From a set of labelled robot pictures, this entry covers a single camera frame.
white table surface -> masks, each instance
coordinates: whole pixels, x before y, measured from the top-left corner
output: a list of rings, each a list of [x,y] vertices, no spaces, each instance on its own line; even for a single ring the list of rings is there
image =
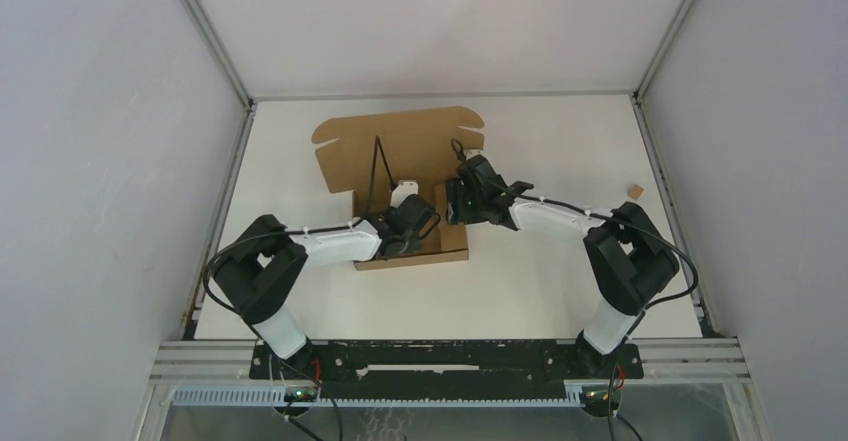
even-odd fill
[[[621,205],[639,184],[639,204],[671,239],[627,96],[431,97],[260,103],[221,246],[266,213],[290,227],[350,219],[350,194],[330,194],[315,159],[312,131],[325,120],[451,105],[482,116],[486,156],[507,183],[528,181],[551,198],[605,207]],[[590,320],[600,293],[576,231],[565,242],[474,225],[468,244],[468,261],[308,271],[286,304],[313,339],[574,338]],[[663,294],[683,289],[679,273]],[[691,300],[652,309],[634,336],[700,337]],[[254,337],[236,315],[203,303],[195,338]]]

black cable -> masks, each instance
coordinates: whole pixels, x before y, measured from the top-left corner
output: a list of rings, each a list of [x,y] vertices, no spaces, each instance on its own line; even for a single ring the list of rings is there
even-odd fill
[[[638,439],[639,441],[645,441],[644,439],[642,439],[642,436],[639,434],[639,431],[636,431],[636,428],[635,428],[635,427],[633,427],[633,425],[632,425],[632,424],[630,424],[630,421],[628,421],[628,420],[624,419],[624,416],[622,416],[622,415],[618,414],[618,415],[616,415],[616,417],[617,417],[617,418],[618,418],[618,419],[619,419],[622,423],[624,423],[624,425],[625,425],[625,426],[627,426],[628,428],[630,428],[630,431],[633,431],[633,435],[634,435],[634,436],[636,436],[636,439]]]
[[[368,215],[371,212],[371,203],[374,199],[374,179],[376,178],[376,174],[377,174],[377,151],[378,150],[379,150],[380,154],[382,154],[382,156],[383,156],[383,166],[385,166],[385,168],[386,168],[386,174],[389,176],[389,183],[392,186],[392,190],[394,190],[397,187],[397,185],[395,184],[394,178],[392,177],[392,172],[389,169],[389,163],[386,160],[386,154],[383,151],[383,143],[380,141],[379,136],[375,136],[374,137],[374,154],[371,155],[371,181],[370,181],[369,187],[368,187],[368,200],[365,203],[365,213],[350,225],[345,224],[345,225],[341,225],[341,226],[329,226],[329,227],[326,227],[326,228],[310,229],[310,230],[308,230],[309,234],[322,234],[322,233],[332,233],[334,231],[346,231],[348,229],[353,229],[353,228],[359,226],[360,224],[362,224],[362,222],[365,220],[365,216]],[[237,247],[239,247],[243,244],[250,243],[250,242],[253,242],[253,241],[257,241],[259,239],[276,238],[276,237],[280,237],[280,236],[298,236],[298,235],[304,235],[306,233],[307,233],[307,231],[304,231],[304,230],[284,231],[284,232],[278,231],[278,232],[273,232],[273,233],[259,234],[259,235],[256,235],[256,236],[251,236],[249,238],[236,240],[235,242],[229,244],[225,248],[218,251],[214,256],[212,256],[212,259],[210,259],[203,266],[203,269],[200,272],[200,283],[203,285],[203,290],[206,292],[206,295],[209,296],[209,298],[212,301],[214,301],[216,304],[218,304],[219,306],[221,306],[222,308],[226,309],[227,311],[229,311],[231,313],[235,313],[236,310],[232,306],[225,303],[221,298],[216,296],[215,293],[213,293],[211,289],[209,289],[209,281],[210,281],[210,278],[211,278],[212,269],[214,268],[215,264],[222,257],[224,257],[224,255],[226,255],[228,252],[232,251],[233,249],[235,249],[235,248],[237,248]]]
[[[280,364],[282,364],[283,366],[288,368],[289,371],[293,371],[295,374],[297,374],[299,376],[303,376],[304,379],[308,379],[308,380],[312,381],[313,383],[315,383],[315,386],[317,386],[318,389],[321,390],[321,395],[324,395],[324,394],[327,395],[327,397],[330,399],[330,403],[333,404],[333,411],[336,414],[336,422],[339,425],[339,441],[343,441],[344,440],[344,428],[342,427],[342,411],[341,411],[341,409],[339,409],[338,403],[336,403],[336,398],[334,398],[333,395],[330,394],[329,391],[327,391],[327,388],[324,387],[324,385],[321,383],[321,381],[318,381],[317,379],[313,378],[312,376],[309,376],[308,374],[305,374],[302,371],[296,369],[294,366],[285,362],[285,360],[283,360],[281,358],[277,358],[277,359],[280,361]]]
[[[495,181],[487,178],[486,176],[481,175],[480,177],[485,182],[487,182],[488,184],[494,186],[495,188],[497,188],[501,192],[508,194],[510,196],[514,196],[514,197],[519,198],[519,199],[525,199],[527,201],[536,201],[536,202],[540,202],[540,203],[552,204],[554,206],[560,206],[560,207],[569,209],[569,210],[574,211],[576,213],[586,214],[585,209],[581,209],[577,206],[574,206],[573,204],[564,203],[562,201],[557,201],[555,199],[545,198],[543,200],[542,198],[537,198],[535,196],[526,196],[526,195],[523,195],[523,194],[513,193],[508,188],[504,188],[503,186],[501,186],[498,183],[496,183]],[[654,233],[652,233],[652,232],[650,232],[646,229],[640,228],[638,226],[634,226],[634,225],[632,225],[632,224],[630,224],[626,221],[621,221],[621,220],[615,219],[615,218],[610,217],[610,216],[604,216],[602,214],[590,212],[589,217],[595,218],[595,219],[600,219],[601,221],[609,221],[609,222],[618,224],[619,226],[622,226],[624,228],[630,228],[630,229],[638,231],[638,232],[640,232],[640,233],[642,233],[646,236],[650,236],[650,237],[656,239],[657,241],[659,241],[660,243],[662,243],[663,245],[667,246],[670,250],[672,250],[675,254],[677,254],[677,256],[684,263],[686,263],[687,266],[689,266],[689,271],[692,273],[692,284],[689,285],[688,288],[686,288],[685,290],[683,290],[683,291],[681,291],[677,294],[672,294],[670,296],[666,296],[666,297],[656,299],[654,301],[649,302],[647,305],[645,305],[644,309],[642,309],[643,313],[645,311],[647,311],[648,309],[650,309],[650,308],[652,308],[652,307],[654,307],[654,306],[656,306],[660,303],[665,303],[665,302],[668,302],[668,301],[673,301],[675,299],[680,299],[684,296],[688,296],[688,295],[692,294],[696,289],[698,289],[699,277],[698,277],[698,269],[695,268],[695,263],[693,263],[692,260],[689,258],[689,256],[687,256],[686,253],[684,253],[680,248],[678,248],[674,244],[666,241],[665,239],[663,239],[662,236],[658,236],[658,235],[656,235],[656,234],[654,234]]]
[[[394,189],[397,188],[397,183],[395,182],[395,178],[392,177],[392,170],[389,169],[389,162],[386,161],[386,152],[383,150],[383,142],[380,140],[379,136],[374,137],[374,158],[377,157],[377,148],[380,148],[380,156],[383,158],[383,167],[386,168],[386,174],[389,176],[389,184],[394,191]]]
[[[292,426],[294,426],[295,428],[297,428],[297,429],[301,430],[301,432],[303,432],[303,434],[305,434],[305,435],[309,436],[310,438],[314,439],[315,441],[324,441],[323,439],[319,438],[317,434],[313,433],[311,429],[309,429],[309,428],[307,428],[306,426],[304,426],[304,425],[300,424],[300,422],[299,422],[298,420],[296,420],[296,419],[294,419],[294,418],[292,418],[292,417],[288,417],[288,418],[286,418],[286,421],[288,421],[289,423],[291,423],[291,425],[292,425]]]
[[[615,385],[615,379],[616,379],[615,373],[617,372],[618,357],[619,357],[620,354],[621,354],[621,347],[619,346],[618,349],[615,352],[615,356],[613,356],[613,358],[612,358],[612,369],[610,370],[610,384],[609,384],[609,387],[607,388],[607,427],[609,427],[610,438],[612,439],[612,441],[616,441],[615,427],[612,425],[612,393],[613,393],[612,388]]]

cardboard box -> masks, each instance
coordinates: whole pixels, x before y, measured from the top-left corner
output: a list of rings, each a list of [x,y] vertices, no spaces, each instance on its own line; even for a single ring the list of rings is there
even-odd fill
[[[418,182],[418,194],[436,207],[442,220],[422,241],[421,249],[403,257],[357,262],[357,270],[443,263],[468,259],[465,226],[447,224],[444,182],[456,177],[459,161],[450,146],[459,139],[466,149],[483,149],[483,127],[474,111],[453,106],[397,113],[332,118],[312,133],[324,180],[331,193],[353,190],[353,214],[362,215],[368,199],[374,137],[380,136],[395,181]],[[390,183],[377,160],[371,210],[389,205]]]

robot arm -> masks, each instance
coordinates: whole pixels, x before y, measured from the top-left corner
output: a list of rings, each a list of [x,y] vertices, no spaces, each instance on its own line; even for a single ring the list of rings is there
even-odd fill
[[[448,222],[489,222],[513,230],[536,231],[555,238],[583,236],[602,299],[592,321],[577,339],[590,364],[602,362],[639,321],[646,305],[677,274],[672,251],[657,239],[654,224],[634,203],[615,210],[546,203],[526,196],[525,182],[507,186],[482,154],[466,159],[455,146],[459,178],[448,181]],[[601,215],[603,219],[591,217]],[[625,246],[632,249],[625,251]]]
[[[439,223],[439,215],[417,192],[416,183],[404,181],[385,210],[332,228],[292,232],[273,215],[260,216],[211,263],[212,277],[233,311],[277,356],[288,359],[307,343],[285,307],[300,273],[418,250]]]

cardboard box lid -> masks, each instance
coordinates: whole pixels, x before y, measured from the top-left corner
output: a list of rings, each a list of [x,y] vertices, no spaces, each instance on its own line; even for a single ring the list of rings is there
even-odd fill
[[[459,162],[450,146],[459,139],[466,149],[483,149],[483,119],[462,106],[332,118],[312,133],[318,164],[331,193],[354,191],[355,214],[368,197],[374,137],[380,136],[395,181],[414,180],[424,190],[456,176]],[[389,180],[377,161],[372,209],[389,202]]]

